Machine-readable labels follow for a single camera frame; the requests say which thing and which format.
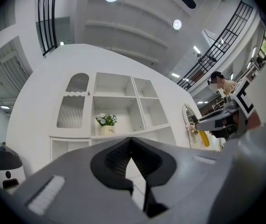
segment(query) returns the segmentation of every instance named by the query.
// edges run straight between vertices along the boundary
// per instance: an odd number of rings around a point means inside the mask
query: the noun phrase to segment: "ceiling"
[[[87,0],[86,7],[76,13],[84,17],[81,42],[117,52],[168,75],[184,52],[184,26],[204,0],[195,2],[196,9],[190,9],[181,0]],[[175,19],[182,22],[179,31],[173,28]]]

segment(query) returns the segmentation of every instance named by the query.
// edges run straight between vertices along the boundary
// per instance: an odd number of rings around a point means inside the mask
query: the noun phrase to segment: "ribbed panel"
[[[131,145],[131,156],[144,179],[162,165],[159,155],[139,144]]]
[[[71,78],[66,88],[66,92],[85,92],[87,90],[88,81],[89,76],[87,74],[76,74]]]
[[[85,97],[66,96],[60,107],[57,128],[81,128]]]
[[[129,143],[126,143],[109,153],[105,158],[105,164],[115,173],[125,177],[125,172],[130,159]]]

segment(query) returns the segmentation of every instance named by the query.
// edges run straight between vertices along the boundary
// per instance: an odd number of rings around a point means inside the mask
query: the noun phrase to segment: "person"
[[[210,76],[211,81],[208,80],[208,86],[211,90],[223,89],[225,95],[228,95],[236,86],[236,82],[227,80],[221,74],[221,72],[214,71]]]

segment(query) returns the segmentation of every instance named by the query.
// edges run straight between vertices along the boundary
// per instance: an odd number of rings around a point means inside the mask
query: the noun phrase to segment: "shelf compartment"
[[[81,128],[83,121],[85,97],[63,97],[58,119],[57,128]]]
[[[89,140],[51,138],[51,160],[80,148],[89,146]]]
[[[85,73],[74,75],[68,83],[66,92],[86,92],[89,76]]]
[[[158,98],[150,80],[134,78],[139,97]]]
[[[96,96],[136,96],[130,76],[97,73],[94,88]]]
[[[157,98],[140,98],[145,125],[148,129],[168,124],[167,117]]]
[[[131,133],[145,129],[136,97],[94,96],[91,120],[92,136],[99,134],[101,126],[96,121],[95,116],[100,113],[116,115],[116,133]]]

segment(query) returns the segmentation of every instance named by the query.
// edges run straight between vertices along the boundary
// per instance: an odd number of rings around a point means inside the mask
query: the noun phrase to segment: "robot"
[[[25,181],[19,155],[0,143],[0,188],[11,191]]]

